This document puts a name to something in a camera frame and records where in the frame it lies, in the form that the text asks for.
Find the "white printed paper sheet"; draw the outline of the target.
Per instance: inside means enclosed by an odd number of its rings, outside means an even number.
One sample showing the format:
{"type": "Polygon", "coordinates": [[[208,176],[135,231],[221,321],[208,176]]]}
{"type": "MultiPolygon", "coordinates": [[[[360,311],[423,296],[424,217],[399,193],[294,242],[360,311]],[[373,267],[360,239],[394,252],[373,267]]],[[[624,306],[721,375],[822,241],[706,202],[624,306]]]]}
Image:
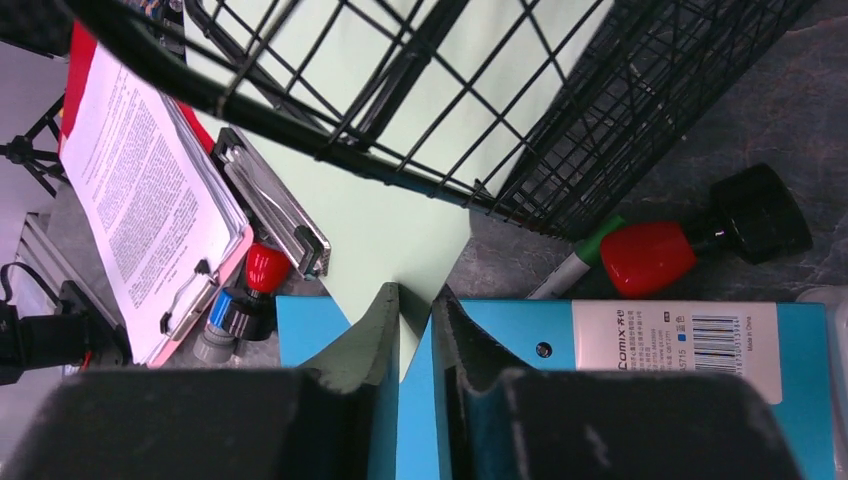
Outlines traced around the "white printed paper sheet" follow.
{"type": "Polygon", "coordinates": [[[177,103],[100,45],[60,158],[145,364],[248,220],[177,103]]]}

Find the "green white marker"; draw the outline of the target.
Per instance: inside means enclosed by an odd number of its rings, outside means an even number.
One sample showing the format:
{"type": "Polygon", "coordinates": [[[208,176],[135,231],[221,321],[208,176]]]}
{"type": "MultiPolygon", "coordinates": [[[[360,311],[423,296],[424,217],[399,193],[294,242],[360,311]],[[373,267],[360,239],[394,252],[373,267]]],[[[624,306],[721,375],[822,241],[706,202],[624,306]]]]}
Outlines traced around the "green white marker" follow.
{"type": "Polygon", "coordinates": [[[600,244],[602,240],[625,224],[625,219],[620,215],[610,217],[588,237],[579,241],[572,253],[536,286],[526,296],[526,299],[553,300],[561,298],[592,268],[600,264],[600,244]]]}

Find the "red black round stamp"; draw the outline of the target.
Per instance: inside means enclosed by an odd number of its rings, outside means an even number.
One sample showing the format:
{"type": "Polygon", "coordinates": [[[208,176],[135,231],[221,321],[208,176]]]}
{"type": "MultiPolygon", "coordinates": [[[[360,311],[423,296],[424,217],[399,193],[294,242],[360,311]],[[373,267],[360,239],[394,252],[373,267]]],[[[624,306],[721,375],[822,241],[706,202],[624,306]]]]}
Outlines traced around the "red black round stamp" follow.
{"type": "Polygon", "coordinates": [[[619,294],[644,298],[719,251],[758,265],[812,247],[810,227],[793,194],[772,167],[759,163],[712,184],[703,212],[686,221],[627,225],[604,236],[599,253],[619,294]]]}

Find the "black wire mesh organizer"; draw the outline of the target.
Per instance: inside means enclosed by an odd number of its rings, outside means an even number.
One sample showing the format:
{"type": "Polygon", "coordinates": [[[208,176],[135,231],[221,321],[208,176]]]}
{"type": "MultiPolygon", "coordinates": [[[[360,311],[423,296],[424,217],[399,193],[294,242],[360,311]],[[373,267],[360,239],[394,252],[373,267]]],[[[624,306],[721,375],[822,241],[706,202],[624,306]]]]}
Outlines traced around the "black wire mesh organizer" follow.
{"type": "Polygon", "coordinates": [[[808,1],[70,1],[160,91],[360,178],[575,240],[808,1]]]}

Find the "teal blue clipboard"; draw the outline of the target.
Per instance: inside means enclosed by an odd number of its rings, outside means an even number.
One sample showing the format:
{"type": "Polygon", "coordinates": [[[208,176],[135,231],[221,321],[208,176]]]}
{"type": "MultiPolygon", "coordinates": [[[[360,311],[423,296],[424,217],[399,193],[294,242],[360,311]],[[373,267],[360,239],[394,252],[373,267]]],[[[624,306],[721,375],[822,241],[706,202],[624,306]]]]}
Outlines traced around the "teal blue clipboard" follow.
{"type": "MultiPolygon", "coordinates": [[[[298,366],[349,322],[330,297],[277,297],[281,363],[298,366]]],[[[822,303],[461,300],[482,329],[540,369],[736,373],[772,404],[809,479],[847,479],[822,303]]],[[[399,387],[395,479],[439,479],[429,327],[399,387]]]]}

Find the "blue grey small cylinder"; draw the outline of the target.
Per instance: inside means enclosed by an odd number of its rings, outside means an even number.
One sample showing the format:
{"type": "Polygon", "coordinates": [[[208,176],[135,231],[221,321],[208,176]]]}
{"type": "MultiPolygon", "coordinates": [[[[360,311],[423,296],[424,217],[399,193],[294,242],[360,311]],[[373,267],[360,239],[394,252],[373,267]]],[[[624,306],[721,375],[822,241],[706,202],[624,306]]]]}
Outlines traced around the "blue grey small cylinder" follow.
{"type": "Polygon", "coordinates": [[[204,329],[194,343],[193,354],[203,363],[223,364],[235,352],[238,340],[223,328],[231,302],[232,295],[226,289],[218,294],[204,329]]]}

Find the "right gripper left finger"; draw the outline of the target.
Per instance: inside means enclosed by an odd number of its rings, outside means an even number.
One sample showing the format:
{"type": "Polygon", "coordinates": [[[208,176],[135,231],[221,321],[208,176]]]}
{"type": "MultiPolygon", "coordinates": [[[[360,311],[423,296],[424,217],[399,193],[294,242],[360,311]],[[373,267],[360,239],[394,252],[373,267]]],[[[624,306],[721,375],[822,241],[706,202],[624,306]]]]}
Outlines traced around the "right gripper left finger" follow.
{"type": "Polygon", "coordinates": [[[295,368],[120,369],[71,377],[7,479],[391,479],[400,291],[295,368]]]}

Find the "pink clear clipboard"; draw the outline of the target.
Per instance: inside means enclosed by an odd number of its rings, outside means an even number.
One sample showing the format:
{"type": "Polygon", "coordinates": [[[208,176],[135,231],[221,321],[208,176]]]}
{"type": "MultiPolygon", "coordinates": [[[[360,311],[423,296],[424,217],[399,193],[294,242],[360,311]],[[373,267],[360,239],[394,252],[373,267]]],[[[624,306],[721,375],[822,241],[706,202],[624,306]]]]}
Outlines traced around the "pink clear clipboard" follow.
{"type": "Polygon", "coordinates": [[[237,243],[234,252],[222,261],[218,270],[212,276],[215,283],[206,280],[203,288],[196,295],[190,297],[191,302],[187,304],[184,311],[178,311],[176,324],[173,325],[166,338],[145,361],[147,367],[158,368],[163,366],[177,351],[198,320],[213,304],[215,296],[225,285],[238,277],[239,268],[242,266],[243,259],[253,240],[253,228],[247,226],[243,232],[243,238],[237,243]]]}

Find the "light green clipboard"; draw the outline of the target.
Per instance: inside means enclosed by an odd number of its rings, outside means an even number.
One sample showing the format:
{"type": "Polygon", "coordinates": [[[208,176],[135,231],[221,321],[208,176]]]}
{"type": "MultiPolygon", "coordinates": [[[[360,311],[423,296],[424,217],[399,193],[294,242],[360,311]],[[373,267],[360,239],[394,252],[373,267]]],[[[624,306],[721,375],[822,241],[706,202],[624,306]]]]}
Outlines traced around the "light green clipboard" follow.
{"type": "Polygon", "coordinates": [[[481,212],[549,235],[547,159],[620,1],[190,1],[190,66],[333,244],[325,287],[361,314],[400,284],[401,355],[481,212]]]}

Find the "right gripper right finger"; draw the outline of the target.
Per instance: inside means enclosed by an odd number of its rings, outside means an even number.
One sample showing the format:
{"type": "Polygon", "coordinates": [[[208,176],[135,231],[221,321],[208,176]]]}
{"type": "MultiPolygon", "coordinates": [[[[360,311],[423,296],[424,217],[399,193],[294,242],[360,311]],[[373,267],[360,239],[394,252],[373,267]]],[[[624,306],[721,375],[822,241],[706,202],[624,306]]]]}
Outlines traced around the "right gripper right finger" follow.
{"type": "Polygon", "coordinates": [[[430,321],[442,479],[798,479],[771,409],[713,373],[541,370],[449,288],[430,321]]]}

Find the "red clipboard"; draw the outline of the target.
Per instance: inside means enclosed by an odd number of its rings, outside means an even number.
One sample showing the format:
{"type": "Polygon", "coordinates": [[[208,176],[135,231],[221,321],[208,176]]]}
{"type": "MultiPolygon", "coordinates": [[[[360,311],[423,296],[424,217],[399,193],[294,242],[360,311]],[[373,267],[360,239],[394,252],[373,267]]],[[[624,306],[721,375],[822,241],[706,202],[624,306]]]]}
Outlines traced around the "red clipboard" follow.
{"type": "MultiPolygon", "coordinates": [[[[59,155],[62,155],[64,144],[73,130],[97,45],[97,40],[78,20],[75,20],[71,35],[69,71],[60,122],[58,140],[59,155]]],[[[215,140],[201,125],[195,111],[180,101],[177,101],[177,106],[202,148],[207,154],[211,154],[215,146],[215,140]]]]}

